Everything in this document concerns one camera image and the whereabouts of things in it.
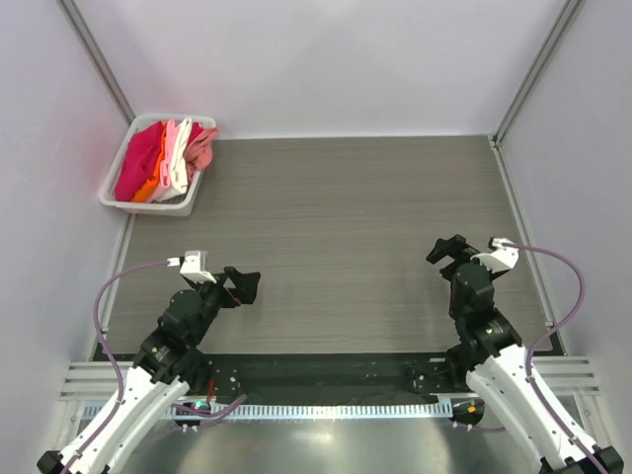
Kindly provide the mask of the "orange t-shirt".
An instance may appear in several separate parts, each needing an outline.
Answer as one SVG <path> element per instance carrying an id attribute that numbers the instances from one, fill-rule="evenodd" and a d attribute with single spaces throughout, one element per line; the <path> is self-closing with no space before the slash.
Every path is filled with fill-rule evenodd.
<path id="1" fill-rule="evenodd" d="M 154 164 L 154 168 L 149 175 L 149 178 L 143 183 L 140 189 L 134 194 L 131 201 L 132 202 L 148 202 L 154 191 L 156 190 L 159 181 L 160 181 L 160 170 L 162 166 L 162 162 L 164 161 L 164 151 L 161 150 L 158 155 L 156 162 Z"/>

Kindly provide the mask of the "magenta t-shirt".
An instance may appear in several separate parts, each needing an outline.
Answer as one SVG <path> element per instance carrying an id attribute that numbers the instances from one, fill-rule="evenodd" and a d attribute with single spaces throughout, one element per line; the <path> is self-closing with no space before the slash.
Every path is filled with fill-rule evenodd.
<path id="1" fill-rule="evenodd" d="M 115 187 L 117 200 L 131 201 L 149 178 L 158 153 L 164 151 L 165 134 L 166 123 L 158 121 L 137 132 L 128 142 Z"/>

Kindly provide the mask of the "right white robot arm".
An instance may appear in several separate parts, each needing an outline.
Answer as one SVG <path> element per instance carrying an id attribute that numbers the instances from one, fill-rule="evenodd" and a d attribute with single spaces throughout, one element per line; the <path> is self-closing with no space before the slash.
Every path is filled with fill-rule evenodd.
<path id="1" fill-rule="evenodd" d="M 459 343 L 445 354 L 445 378 L 471 389 L 501 421 L 538 473 L 620 473 L 624 460 L 582 429 L 546 384 L 523 342 L 495 303 L 495 280 L 512 270 L 522 246 L 493 237 L 481 252 L 454 235 L 437 239 L 426 259 L 450 284 L 448 314 Z"/>

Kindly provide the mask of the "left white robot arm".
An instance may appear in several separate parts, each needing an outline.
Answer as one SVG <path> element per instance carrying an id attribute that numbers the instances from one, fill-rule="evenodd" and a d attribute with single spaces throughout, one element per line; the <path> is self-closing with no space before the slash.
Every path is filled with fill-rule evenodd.
<path id="1" fill-rule="evenodd" d="M 128 370 L 113 366 L 117 389 L 98 415 L 61 450 L 45 452 L 41 473 L 118 473 L 149 431 L 181 397 L 202 392 L 211 363 L 198 349 L 223 309 L 255 302 L 261 275 L 226 267 L 185 278 L 141 343 Z"/>

